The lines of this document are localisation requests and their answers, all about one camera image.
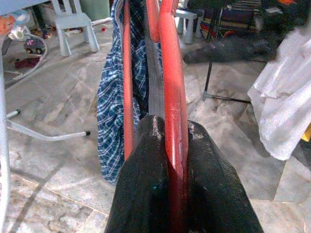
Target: red metal frame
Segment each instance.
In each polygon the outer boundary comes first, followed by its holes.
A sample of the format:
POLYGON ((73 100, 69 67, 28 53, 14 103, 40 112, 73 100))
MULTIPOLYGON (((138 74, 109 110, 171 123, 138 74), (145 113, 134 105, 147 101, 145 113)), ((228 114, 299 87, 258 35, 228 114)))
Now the red metal frame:
POLYGON ((160 42, 160 31, 159 31, 159 1, 157 0, 146 0, 147 12, 148 12, 148 23, 150 37, 153 42, 160 42))
MULTIPOLYGON (((124 138, 125 158, 133 149, 133 97, 130 50, 129 0, 124 6, 124 138)), ((164 101, 165 146, 169 164, 170 232, 187 232, 188 127, 179 40, 174 21, 178 0, 146 0, 151 38, 161 42, 164 101)))
POLYGON ((163 0, 159 30, 165 102, 165 146, 169 161, 170 232, 187 231, 188 127, 179 39, 174 14, 178 0, 163 0))
POLYGON ((132 85, 132 53, 130 29, 129 0, 124 4, 124 32, 123 32, 123 90, 124 90, 124 159, 126 160, 134 146, 133 119, 133 85, 132 85))

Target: fabric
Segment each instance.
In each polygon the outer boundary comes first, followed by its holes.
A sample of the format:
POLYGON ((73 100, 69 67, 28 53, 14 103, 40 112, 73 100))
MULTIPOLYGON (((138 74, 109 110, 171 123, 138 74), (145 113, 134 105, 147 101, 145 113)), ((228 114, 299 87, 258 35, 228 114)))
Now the fabric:
POLYGON ((248 91, 267 151, 289 159, 311 123, 311 29, 292 32, 248 91))
MULTIPOLYGON (((131 49, 133 76, 134 126, 148 112, 148 70, 144 42, 143 0, 130 1, 131 49)), ((124 163, 123 134, 123 5, 115 0, 111 10, 113 43, 107 55, 98 89, 98 156, 103 177, 116 184, 119 170, 124 163)))

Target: white metal stand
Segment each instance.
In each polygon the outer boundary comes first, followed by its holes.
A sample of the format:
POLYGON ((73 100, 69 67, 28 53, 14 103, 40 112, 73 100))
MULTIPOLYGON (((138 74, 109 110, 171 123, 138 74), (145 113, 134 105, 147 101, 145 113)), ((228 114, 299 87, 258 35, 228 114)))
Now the white metal stand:
POLYGON ((7 207, 10 200, 11 188, 11 172, 10 172, 10 158, 8 153, 7 143, 7 127, 9 129, 24 133, 30 137, 37 138, 44 141, 60 141, 74 137, 88 136, 90 131, 80 133, 71 133, 60 136, 45 136, 31 129, 28 129, 20 124, 17 124, 8 118, 14 117, 20 113, 20 110, 6 114, 5 110, 5 95, 4 95, 4 75, 3 75, 3 62, 2 62, 2 44, 5 36, 0 36, 0 164, 1 164, 1 201, 0 201, 0 233, 4 232, 4 223, 7 214, 7 207))

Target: chair leg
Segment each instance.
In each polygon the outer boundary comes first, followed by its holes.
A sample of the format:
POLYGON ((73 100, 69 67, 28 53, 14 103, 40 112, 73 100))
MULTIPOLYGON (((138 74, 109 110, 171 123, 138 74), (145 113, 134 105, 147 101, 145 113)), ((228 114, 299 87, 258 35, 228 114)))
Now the chair leg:
POLYGON ((195 38, 202 37, 201 27, 200 27, 202 20, 203 20, 203 17, 198 17, 198 23, 196 24, 196 30, 195 30, 195 38))
POLYGON ((70 56, 71 51, 64 30, 57 29, 57 34, 59 39, 59 47, 61 55, 64 57, 70 56))
POLYGON ((184 19, 179 17, 179 22, 177 26, 177 33, 182 34, 184 33, 184 19))
POLYGON ((87 35, 87 27, 83 27, 83 37, 86 43, 89 43, 88 35, 87 35))
POLYGON ((94 33, 92 26, 87 26, 86 31, 87 31, 88 42, 89 42, 91 51, 97 52, 99 50, 99 45, 97 43, 97 39, 95 37, 95 33, 94 33))
POLYGON ((188 26, 187 26, 187 32, 185 36, 185 43, 191 44, 192 43, 192 37, 193 37, 193 19, 188 19, 188 26))

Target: tiled floor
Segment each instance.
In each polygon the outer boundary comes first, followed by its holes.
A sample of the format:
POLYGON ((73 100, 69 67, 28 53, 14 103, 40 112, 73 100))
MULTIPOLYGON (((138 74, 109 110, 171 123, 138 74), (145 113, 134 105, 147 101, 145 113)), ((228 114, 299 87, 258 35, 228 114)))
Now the tiled floor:
MULTIPOLYGON (((59 55, 56 37, 48 40, 44 66, 6 91, 8 112, 22 110, 13 121, 49 135, 91 130, 90 137, 60 142, 9 131, 12 192, 7 232, 104 231, 114 193, 101 177, 96 148, 96 92, 112 42, 112 25, 105 27, 105 32, 101 25, 96 27, 98 53, 81 44, 81 34, 70 36, 73 54, 67 58, 59 55)), ((18 44, 12 51, 18 51, 18 44)), ((19 56, 12 51, 5 61, 19 56)), ((247 99, 262 67, 254 62, 214 64, 208 92, 247 99)), ((310 144, 300 143, 286 162, 274 159, 259 140, 251 106, 202 101, 207 64, 184 64, 184 74, 189 119, 208 130, 236 168, 265 232, 311 233, 310 144)))

